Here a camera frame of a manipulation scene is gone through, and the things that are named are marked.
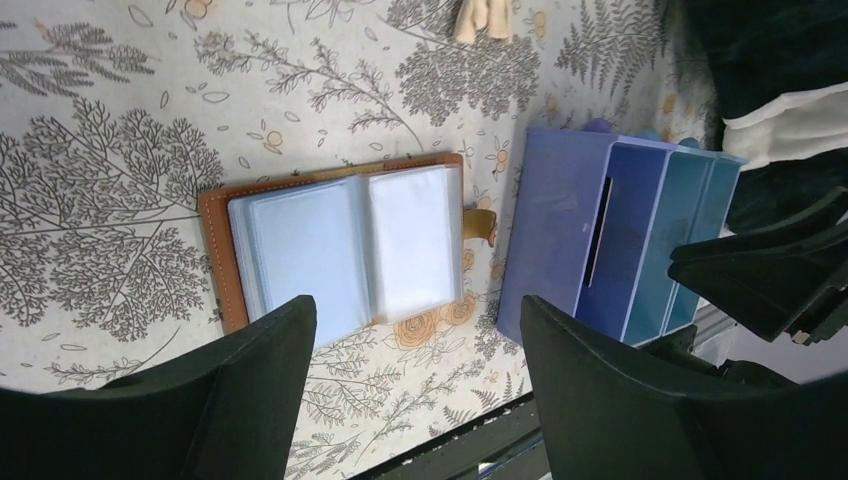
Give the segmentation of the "brown leather card holder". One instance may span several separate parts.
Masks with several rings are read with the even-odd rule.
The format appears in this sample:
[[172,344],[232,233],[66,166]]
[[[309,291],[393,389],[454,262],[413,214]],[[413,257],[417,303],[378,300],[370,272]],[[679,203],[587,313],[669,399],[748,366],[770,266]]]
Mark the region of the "brown leather card holder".
[[462,163],[442,154],[202,193],[225,332],[306,295],[321,348],[459,302],[464,242],[493,242],[497,227],[494,211],[464,205]]

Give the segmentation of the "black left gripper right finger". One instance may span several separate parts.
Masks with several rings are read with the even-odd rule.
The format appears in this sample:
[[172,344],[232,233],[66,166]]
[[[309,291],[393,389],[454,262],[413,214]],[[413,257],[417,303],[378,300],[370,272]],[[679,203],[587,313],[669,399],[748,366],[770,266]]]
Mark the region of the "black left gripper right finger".
[[843,479],[847,376],[796,383],[691,354],[693,327],[640,348],[527,296],[520,327],[556,479]]

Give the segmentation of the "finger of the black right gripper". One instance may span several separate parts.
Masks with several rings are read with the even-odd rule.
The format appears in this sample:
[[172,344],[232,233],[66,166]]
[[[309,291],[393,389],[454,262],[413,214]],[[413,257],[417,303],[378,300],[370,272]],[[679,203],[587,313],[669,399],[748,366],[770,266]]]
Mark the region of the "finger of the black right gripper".
[[829,340],[847,325],[847,191],[766,228],[677,247],[668,275],[763,340]]

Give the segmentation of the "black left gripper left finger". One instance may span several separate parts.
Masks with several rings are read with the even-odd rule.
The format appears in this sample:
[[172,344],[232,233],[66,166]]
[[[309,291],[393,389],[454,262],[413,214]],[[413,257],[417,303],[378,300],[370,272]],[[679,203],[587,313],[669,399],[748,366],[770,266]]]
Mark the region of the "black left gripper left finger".
[[5,479],[281,479],[316,333],[300,295],[93,389],[1,393]]

